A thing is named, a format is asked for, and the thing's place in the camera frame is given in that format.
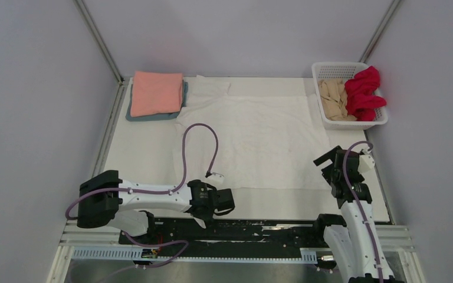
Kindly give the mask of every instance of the white table surface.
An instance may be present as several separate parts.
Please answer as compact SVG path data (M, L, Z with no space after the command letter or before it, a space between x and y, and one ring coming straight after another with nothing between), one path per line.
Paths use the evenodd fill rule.
M312 78L215 78L231 83L232 96L309 96L315 93ZM185 78L193 88L195 78ZM104 165L105 170L118 170L119 178L145 184L177 184L172 149L177 137L175 120L129 122L129 89L117 119L116 129ZM361 130L327 130L331 147L348 148L365 140ZM375 221L389 221L388 211L376 172L364 175L371 195ZM315 220L320 213L340 214L336 200L328 190L311 189L234 189L235 210L228 219ZM170 210L151 210L157 217L187 217Z

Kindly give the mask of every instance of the metal pole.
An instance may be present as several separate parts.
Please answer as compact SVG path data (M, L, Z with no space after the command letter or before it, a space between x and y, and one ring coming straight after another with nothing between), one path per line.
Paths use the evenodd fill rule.
M86 23L89 31L91 32L91 35L93 36L96 44L98 45L101 54L103 55L103 58L105 58L105 61L107 61L114 77L116 78L119 85L122 85L123 82L122 75L120 74L120 71L117 68L114 59L110 55L109 49L107 48L107 45L105 45L105 42L103 41L100 32L98 31L98 28L94 24L93 18L91 17L91 14L87 9L86 4L84 3L83 0L74 0L74 4L76 5L77 9L79 10L79 13L83 17L84 22Z
M393 0L392 3L390 3L390 6L386 10L385 15L379 22L376 31L372 35L369 44L367 45L366 49L364 50L364 53L360 57L359 62L366 63L369 60L370 56L372 55L372 52L376 48L379 40L383 37L386 28L390 24L392 18L395 16L395 13L400 7L401 3L403 3L403 0Z

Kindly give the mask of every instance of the cable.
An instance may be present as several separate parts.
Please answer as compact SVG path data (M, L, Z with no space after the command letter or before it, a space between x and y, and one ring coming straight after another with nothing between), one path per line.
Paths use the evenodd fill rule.
M376 261L376 266L377 266L377 274L379 276L379 283L384 283L383 280L383 269L381 268L381 262L379 260L379 250L378 250L378 243L376 243L376 239L374 238L374 235L372 233L372 229L370 227L369 222L367 221L367 216L366 212L364 211L364 207L362 207L362 204L360 203L359 197L355 193L355 191L352 188L352 184L350 183L350 180L348 179L348 174L346 173L346 160L348 159L348 155L350 155L350 152L352 152L352 149L359 144L367 144L369 146L369 150L372 150L374 145L366 140L363 141L357 141L356 143L352 144L350 148L346 151L344 154L343 158L343 172L344 172L344 180L346 181L346 184L348 185L348 188L350 188L350 191L352 192L353 198L356 200L357 205L359 206L360 214L362 215L362 219L364 220L364 223L367 228L367 232L369 233L370 241L372 242L372 249L374 250L374 256L375 256L375 261Z
M167 261L163 261L163 262L160 262L158 264L151 264L151 265L131 265L131 266L126 266L126 267L123 267L121 269L118 269L114 272L112 272L111 274L108 274L107 276L105 276L104 278L102 278L101 280L97 281L97 283L102 283L103 281L105 281L106 279L116 275L116 274L119 274L123 271L126 271L126 270L130 270L130 269L133 269L133 268L143 268L143 269L147 269L147 268L158 268L158 267L162 267L164 265L168 265L170 264L171 262L173 262L177 257L179 257L183 251L185 251L189 245L189 242L187 240L177 240L177 241L171 241L171 242L167 242L167 243L159 243L157 245L146 245L146 244L143 244L143 243L138 243L135 241L135 239L133 239L131 236L129 236L128 233L124 232L123 231L123 235L126 236L126 238L134 245L137 245L137 246L141 246L142 248L162 248L164 246L171 246L171 245L176 245L177 243L184 243L185 246L183 246L183 248L181 248L181 250L179 250L179 252L177 252L174 256L172 256L170 259L168 259Z
M163 242L164 242L164 236L162 236L161 233L158 233L158 234L157 234L157 237L159 237L159 239L157 240L157 243L163 243ZM162 247L159 248L159 250L157 251L157 254L158 254L159 252L161 252L161 251L162 251Z
M143 248L162 248L162 247L165 247L165 246L171 246L171 245L176 245L177 243L184 243L185 246L183 246L183 248L176 253L176 255L174 256L171 256L170 259L168 259L167 261L163 261L163 262L160 262L158 264L152 264L152 265L144 265L144 268L157 268L157 267L161 267L161 266L164 266L164 265L168 265L170 264L172 261L174 261L177 257L179 257L180 254L183 253L183 251L186 250L186 248L188 247L189 245L189 242L187 240L177 240L177 241L171 241L171 242L167 242L167 243L161 243L161 244L157 244L157 245L146 245L146 244L143 244L143 243L138 243L136 242L131 236L129 236L126 232L123 232L124 235L126 236L126 238L131 242L133 243L134 245L137 245L137 246L141 246Z
M209 125L203 124L203 123L195 123L195 124L190 125L188 128L186 128L186 130L183 134L183 139L182 139L182 144L181 144L182 145L181 156L182 156L182 160L183 160L183 178L181 179L180 184L178 184L174 189L171 190L171 192L173 192L173 193L178 191L179 189L181 189L181 187L185 184L185 179L186 179L185 139L186 139L186 135L188 134L190 129L192 129L193 127L196 127L196 126L202 126L202 127L206 127L207 129L209 129L211 131L211 133L214 135L214 139L216 141L216 148L214 150L214 155L212 156L211 162L209 164L207 174L211 173L211 169L212 169L212 166L214 165L216 155L218 154L218 147L219 147L218 136L216 135L216 132L214 132L214 130ZM134 193L146 193L146 194L150 194L150 195L167 195L169 193L169 191L166 191L166 190L156 191L156 190L130 189L130 188L122 188L122 187L107 187L104 189L97 189L97 190L88 192L85 195L82 195L80 198L76 199L73 203L71 203L68 206L67 210L65 211L65 218L67 218L68 220L77 220L78 217L70 216L70 211L78 203L80 203L84 199L89 198L90 196L96 195L98 193L105 193L105 192L129 192L130 190L132 190Z
M188 128L186 128L184 134L183 134L183 138L182 138L182 150L181 150L181 156L182 156L182 160L183 160L183 178L181 180L181 182L174 188L171 190L171 192L176 192L178 191L179 189L182 188L182 186L185 184L185 179L186 179L186 157L185 157L185 140L186 140L186 135L188 134L188 132L193 128L193 127L196 127L196 126L202 126L202 127L206 127L208 130L211 131L211 133L213 134L214 136L214 139L216 141L216 147L215 147L215 150L214 150L214 154L212 156L212 159L211 159L211 162L209 164L209 167L208 167L208 171L206 173L206 175L210 175L211 174L211 170L212 170L212 166L214 165L214 161L216 159L216 156L218 154L218 147L219 147L219 141L218 141L218 136L216 135L216 132L213 130L212 127L210 127L209 125L207 124L204 124L204 123L195 123L195 124L192 124L190 125ZM167 195L169 192L168 191L155 191L155 190L142 190L142 189L130 189L130 188L122 188L122 187L107 187L107 188L103 188L103 189L97 189L97 190L94 190L94 191L91 191L91 192L88 192L86 193L85 195L82 195L81 197L79 197L78 199L76 199L73 203L71 203L68 207L67 207L67 210L65 211L65 218L67 218L68 220L77 220L78 217L76 216L70 216L70 211L72 211L72 209L77 205L79 204L81 201L83 201L84 199L87 199L89 198L90 196L93 196L93 195L96 195L98 193L105 193L105 192L129 192L130 190L132 190L134 193L146 193L146 194L150 194L150 195ZM168 259L167 261L163 261L163 262L160 262L158 264L153 264L153 265L136 265L136 266L127 266L127 267L124 267L124 268L121 268L121 269L118 269L114 272L112 272L111 274L107 275L106 277L104 277L103 279L99 280L98 282L103 282L105 281L107 278L110 278L112 277L113 275L116 275L118 273L121 273L123 271L126 271L126 270L130 270L132 268L158 268L158 267L162 267L164 265L167 265L167 264L170 264L172 261L174 261L177 257L179 257L180 254L183 253L183 251L188 247L189 245L189 242L186 241L186 240L177 240L177 241L171 241L171 242L167 242L167 243L159 243L157 245L145 245L145 244L142 244L142 243L138 243L136 242L128 233L124 232L123 231L123 234L128 238L128 240L137 245L137 246L141 246L141 247L144 247L144 248L162 248L164 246L169 246L169 245L175 245L177 243L184 243L185 246L183 246L183 248L178 252L176 253L176 255L172 256L170 259Z

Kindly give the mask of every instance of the pink towel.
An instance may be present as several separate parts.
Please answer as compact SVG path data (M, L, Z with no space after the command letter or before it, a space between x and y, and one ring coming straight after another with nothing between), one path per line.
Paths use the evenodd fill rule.
M137 71L133 78L131 117L180 111L182 87L183 74Z

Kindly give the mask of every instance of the red cloth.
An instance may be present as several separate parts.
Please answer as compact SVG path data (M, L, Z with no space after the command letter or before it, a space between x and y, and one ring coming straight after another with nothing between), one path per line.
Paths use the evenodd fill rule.
M348 114L357 117L357 121L373 121L376 118L374 109L386 105L383 97L373 95L378 87L379 72L372 66L346 81L344 89L348 95Z

